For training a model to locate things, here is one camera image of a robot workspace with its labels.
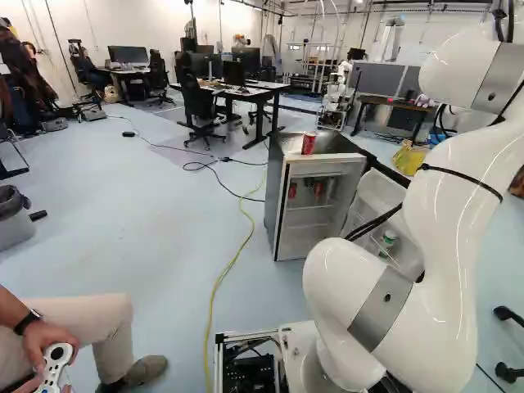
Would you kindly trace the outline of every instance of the soda can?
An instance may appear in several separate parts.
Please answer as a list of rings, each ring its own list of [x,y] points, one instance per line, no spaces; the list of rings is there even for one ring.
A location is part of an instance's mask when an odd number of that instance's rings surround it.
[[[304,133],[304,141],[302,142],[302,154],[309,155],[313,153],[315,133]]]

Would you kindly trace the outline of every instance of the trash can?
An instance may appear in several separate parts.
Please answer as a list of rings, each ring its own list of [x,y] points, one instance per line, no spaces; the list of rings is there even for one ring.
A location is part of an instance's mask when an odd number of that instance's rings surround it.
[[[14,186],[0,186],[0,251],[30,239],[36,227],[25,212],[30,200]]]

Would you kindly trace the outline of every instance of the white controller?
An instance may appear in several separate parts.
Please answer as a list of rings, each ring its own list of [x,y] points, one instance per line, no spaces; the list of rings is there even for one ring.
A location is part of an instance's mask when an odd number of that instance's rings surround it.
[[[43,358],[46,360],[46,368],[43,370],[43,382],[35,393],[60,393],[58,380],[74,352],[73,346],[66,343],[53,344],[45,350]]]

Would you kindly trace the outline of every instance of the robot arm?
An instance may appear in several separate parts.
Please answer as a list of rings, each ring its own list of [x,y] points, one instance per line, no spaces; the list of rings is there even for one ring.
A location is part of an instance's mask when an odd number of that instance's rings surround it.
[[[303,280],[321,341],[318,356],[343,389],[371,387],[387,369],[414,391],[451,393],[461,391],[472,375],[477,253],[499,206],[497,194],[506,193],[524,165],[520,25],[515,43],[494,40],[492,24],[465,31],[421,69],[419,82],[428,96],[503,112],[505,118],[439,144],[425,160],[437,170],[414,176],[401,213],[422,251],[424,280],[410,282],[340,238],[320,242],[308,255]]]

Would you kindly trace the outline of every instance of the desk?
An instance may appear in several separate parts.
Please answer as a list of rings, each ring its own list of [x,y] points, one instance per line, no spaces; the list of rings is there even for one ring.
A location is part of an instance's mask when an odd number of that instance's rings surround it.
[[[355,122],[355,128],[353,129],[353,132],[351,133],[352,137],[354,137],[360,131],[360,121],[362,120],[362,114],[364,113],[364,109],[366,108],[367,105],[387,105],[387,106],[393,106],[395,108],[404,108],[404,109],[409,109],[411,111],[418,112],[420,116],[419,116],[417,125],[415,126],[415,130],[413,131],[413,136],[411,137],[411,140],[413,142],[415,142],[415,140],[417,139],[418,133],[420,131],[420,128],[422,127],[422,123],[426,119],[427,114],[433,111],[433,108],[423,108],[421,106],[408,104],[406,102],[389,101],[389,98],[387,97],[360,96],[358,100],[362,103],[362,105],[360,106],[359,114],[357,115],[357,120]]]
[[[278,131],[283,129],[283,127],[278,127],[278,101],[280,96],[280,91],[283,88],[286,88],[288,85],[285,84],[272,84],[271,82],[260,82],[259,84],[246,84],[249,89],[249,93],[240,93],[238,92],[238,87],[234,88],[225,88],[224,90],[219,90],[213,88],[209,85],[201,85],[201,88],[215,93],[219,97],[223,97],[226,100],[226,117],[228,121],[234,120],[233,118],[233,101],[244,101],[252,102],[256,104],[256,136],[255,138],[245,144],[242,148],[249,149],[257,143],[260,143],[265,140],[265,136],[262,134],[262,128],[264,125],[264,104],[273,98],[273,122],[272,122],[272,131]],[[182,87],[179,83],[171,84],[171,88],[175,90],[182,90]],[[191,127],[191,116],[186,112],[187,124]]]
[[[131,79],[142,79],[144,80],[151,72],[151,69],[149,68],[136,68],[133,70],[108,70],[105,67],[97,67],[98,72],[103,72],[111,75],[111,79],[113,79],[114,86],[118,89],[118,94],[120,97],[122,97],[122,101],[127,106],[133,106],[129,102],[128,94],[126,93],[126,89],[122,85],[122,82],[125,83],[126,80]]]

